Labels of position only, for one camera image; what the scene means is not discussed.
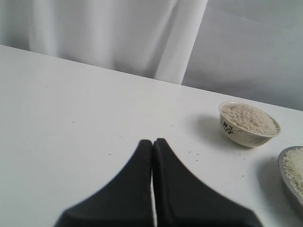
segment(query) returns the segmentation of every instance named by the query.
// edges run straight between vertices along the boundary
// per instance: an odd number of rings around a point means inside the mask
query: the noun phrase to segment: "white rice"
[[[303,148],[289,150],[283,158],[283,167],[290,184],[303,199]]]
[[[222,114],[235,125],[261,135],[275,135],[278,132],[273,120],[263,111],[249,106],[230,104],[224,105]]]

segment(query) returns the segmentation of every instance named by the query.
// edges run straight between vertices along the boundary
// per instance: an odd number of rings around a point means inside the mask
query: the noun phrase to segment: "white curtain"
[[[0,0],[0,44],[303,110],[303,1]]]
[[[0,0],[0,43],[181,84],[207,0]]]

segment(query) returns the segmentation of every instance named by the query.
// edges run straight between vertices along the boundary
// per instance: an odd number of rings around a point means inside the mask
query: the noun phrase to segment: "ceramic bowl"
[[[263,145],[264,143],[268,142],[271,138],[276,137],[280,134],[281,127],[278,124],[278,122],[271,116],[269,117],[273,120],[274,124],[278,129],[275,135],[270,135],[270,136],[261,135],[261,134],[250,132],[244,128],[237,126],[222,114],[222,107],[230,104],[233,105],[247,105],[247,104],[237,103],[237,102],[224,102],[221,103],[219,106],[221,129],[223,133],[233,142],[245,147],[254,148]]]

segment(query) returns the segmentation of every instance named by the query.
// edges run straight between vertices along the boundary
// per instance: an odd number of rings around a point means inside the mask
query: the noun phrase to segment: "table surface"
[[[265,227],[303,222],[277,157],[303,144],[303,112],[0,46],[0,226],[52,226],[108,183],[140,139],[166,138],[200,180]],[[220,131],[218,106],[261,108],[282,134],[248,149]]]

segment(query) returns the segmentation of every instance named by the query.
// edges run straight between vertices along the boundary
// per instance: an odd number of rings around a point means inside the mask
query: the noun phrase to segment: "metal bowl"
[[[296,213],[303,220],[303,199],[300,197],[300,195],[295,191],[293,186],[290,184],[290,181],[286,176],[284,166],[283,166],[283,158],[284,158],[285,154],[289,150],[294,150],[296,148],[303,148],[303,146],[295,146],[295,147],[289,147],[289,148],[284,149],[279,155],[278,164],[279,164],[280,174],[282,177],[283,191],[284,191],[287,199],[289,200],[290,204],[296,211]]]

